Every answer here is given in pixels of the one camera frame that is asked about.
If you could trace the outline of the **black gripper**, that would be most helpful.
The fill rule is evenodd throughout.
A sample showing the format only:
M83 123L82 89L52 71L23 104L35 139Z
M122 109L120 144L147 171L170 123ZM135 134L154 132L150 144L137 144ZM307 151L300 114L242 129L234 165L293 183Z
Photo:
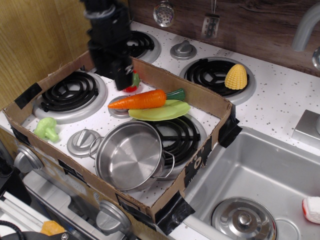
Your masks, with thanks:
M133 63L127 42L131 36L128 8L124 4L87 4L91 28L88 50L96 72L114 78L118 91L133 84Z

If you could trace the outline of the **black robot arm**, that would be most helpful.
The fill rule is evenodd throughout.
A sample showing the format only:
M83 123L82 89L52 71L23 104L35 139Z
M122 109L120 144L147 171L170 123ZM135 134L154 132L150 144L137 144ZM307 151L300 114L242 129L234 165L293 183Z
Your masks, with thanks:
M127 45L131 38L128 8L117 0L83 0L90 21L88 50L97 73L115 81L122 91L133 84L133 63Z

